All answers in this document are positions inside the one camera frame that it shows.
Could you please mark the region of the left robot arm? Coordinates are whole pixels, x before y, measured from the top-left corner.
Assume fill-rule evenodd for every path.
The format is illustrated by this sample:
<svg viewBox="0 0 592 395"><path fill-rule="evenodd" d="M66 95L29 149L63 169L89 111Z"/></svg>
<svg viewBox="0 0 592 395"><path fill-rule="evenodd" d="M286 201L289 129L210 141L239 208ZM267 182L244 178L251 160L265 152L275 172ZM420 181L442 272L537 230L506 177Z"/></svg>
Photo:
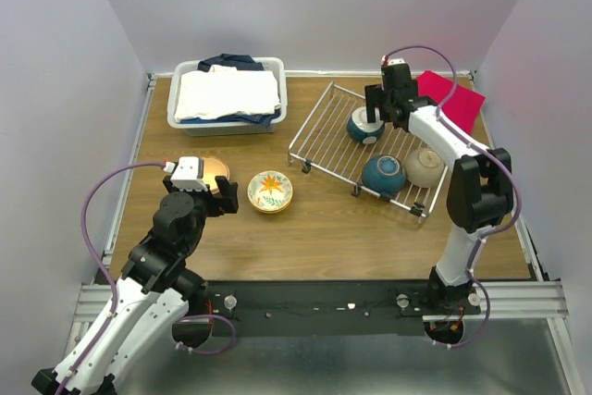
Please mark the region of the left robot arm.
<svg viewBox="0 0 592 395"><path fill-rule="evenodd" d="M41 394L114 394L132 365L184 315L207 311L205 281L186 267L209 217L235 214L238 185L216 177L218 194L183 190L171 177L153 226L129 253L111 298L87 334L53 368L32 379Z"/></svg>

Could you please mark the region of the beige stoneware bowl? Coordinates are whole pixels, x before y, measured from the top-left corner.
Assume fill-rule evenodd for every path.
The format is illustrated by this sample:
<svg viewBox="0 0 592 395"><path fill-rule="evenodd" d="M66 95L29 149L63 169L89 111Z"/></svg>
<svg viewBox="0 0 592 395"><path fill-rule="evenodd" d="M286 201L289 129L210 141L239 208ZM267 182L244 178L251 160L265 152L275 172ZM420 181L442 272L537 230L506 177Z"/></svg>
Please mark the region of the beige stoneware bowl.
<svg viewBox="0 0 592 395"><path fill-rule="evenodd" d="M403 161L407 180L420 188L432 188L441 178L446 164L429 147L412 150Z"/></svg>

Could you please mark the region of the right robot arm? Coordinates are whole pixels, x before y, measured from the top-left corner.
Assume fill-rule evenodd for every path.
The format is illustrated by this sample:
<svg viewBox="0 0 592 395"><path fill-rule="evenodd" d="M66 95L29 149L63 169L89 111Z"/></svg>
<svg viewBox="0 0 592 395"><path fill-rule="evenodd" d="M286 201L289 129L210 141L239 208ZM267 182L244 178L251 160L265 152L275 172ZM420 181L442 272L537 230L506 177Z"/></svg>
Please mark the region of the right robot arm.
<svg viewBox="0 0 592 395"><path fill-rule="evenodd" d="M446 201L452 229L444 253L432 268L425 291L427 306L447 313L468 298L474 265L485 241L517 211L512 189L512 159L492 150L450 121L438 104L419 94L417 79L406 62L385 62L381 82L364 88L366 114L420 138L451 172Z"/></svg>

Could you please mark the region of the teal white bowl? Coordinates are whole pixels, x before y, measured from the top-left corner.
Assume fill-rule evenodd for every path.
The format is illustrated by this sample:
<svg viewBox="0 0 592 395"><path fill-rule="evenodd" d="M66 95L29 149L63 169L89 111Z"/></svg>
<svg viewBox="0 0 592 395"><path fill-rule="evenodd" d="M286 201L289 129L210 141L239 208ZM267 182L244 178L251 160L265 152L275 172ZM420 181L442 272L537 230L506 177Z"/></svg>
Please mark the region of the teal white bowl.
<svg viewBox="0 0 592 395"><path fill-rule="evenodd" d="M379 110L375 109L375 122L367 121L365 106L354 109L347 121L346 131L358 143L372 144L377 142L385 131L385 123L380 119Z"/></svg>

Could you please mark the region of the yellow dotted bowl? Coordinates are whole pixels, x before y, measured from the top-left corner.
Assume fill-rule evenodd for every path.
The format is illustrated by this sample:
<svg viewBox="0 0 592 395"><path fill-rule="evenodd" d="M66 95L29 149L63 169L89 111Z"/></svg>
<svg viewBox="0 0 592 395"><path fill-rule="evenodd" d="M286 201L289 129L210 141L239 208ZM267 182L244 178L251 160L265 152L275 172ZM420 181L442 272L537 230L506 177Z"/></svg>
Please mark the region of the yellow dotted bowl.
<svg viewBox="0 0 592 395"><path fill-rule="evenodd" d="M252 204L252 207L262 213L262 214L276 214L279 212L284 211L285 209L287 209L289 207L289 203L283 204L283 205L277 205L277 206L269 206L269 205L260 205L260 204Z"/></svg>

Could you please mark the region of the peach speckled bowl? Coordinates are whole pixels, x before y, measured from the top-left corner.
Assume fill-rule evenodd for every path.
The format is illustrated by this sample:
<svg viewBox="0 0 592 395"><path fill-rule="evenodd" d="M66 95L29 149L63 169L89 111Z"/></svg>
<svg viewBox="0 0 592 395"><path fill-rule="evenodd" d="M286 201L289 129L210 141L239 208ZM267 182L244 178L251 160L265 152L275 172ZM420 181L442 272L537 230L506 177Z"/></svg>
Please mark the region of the peach speckled bowl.
<svg viewBox="0 0 592 395"><path fill-rule="evenodd" d="M219 194L216 176L230 179L230 170L226 163L213 156L203 157L203 181L209 187L212 194Z"/></svg>

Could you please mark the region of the white floral bowl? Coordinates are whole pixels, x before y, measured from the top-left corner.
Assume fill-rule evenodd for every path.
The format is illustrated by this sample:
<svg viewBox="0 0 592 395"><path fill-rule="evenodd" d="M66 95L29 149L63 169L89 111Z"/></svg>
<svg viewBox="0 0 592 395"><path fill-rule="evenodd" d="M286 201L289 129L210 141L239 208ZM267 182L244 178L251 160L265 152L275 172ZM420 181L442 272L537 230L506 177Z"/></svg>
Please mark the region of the white floral bowl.
<svg viewBox="0 0 592 395"><path fill-rule="evenodd" d="M250 204L277 206L291 203L293 186L283 173L267 170L256 174L247 186Z"/></svg>

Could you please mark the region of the blue glazed bowl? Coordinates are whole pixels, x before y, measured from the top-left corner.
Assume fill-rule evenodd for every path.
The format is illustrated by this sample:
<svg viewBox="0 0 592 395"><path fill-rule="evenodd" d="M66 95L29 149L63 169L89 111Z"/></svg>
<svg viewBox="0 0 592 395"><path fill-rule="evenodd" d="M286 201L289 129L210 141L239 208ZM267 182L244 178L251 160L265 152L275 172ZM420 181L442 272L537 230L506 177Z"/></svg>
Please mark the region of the blue glazed bowl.
<svg viewBox="0 0 592 395"><path fill-rule="evenodd" d="M380 194L394 196L402 190L406 181L407 173L402 162L388 154L372 157L362 171L363 185Z"/></svg>

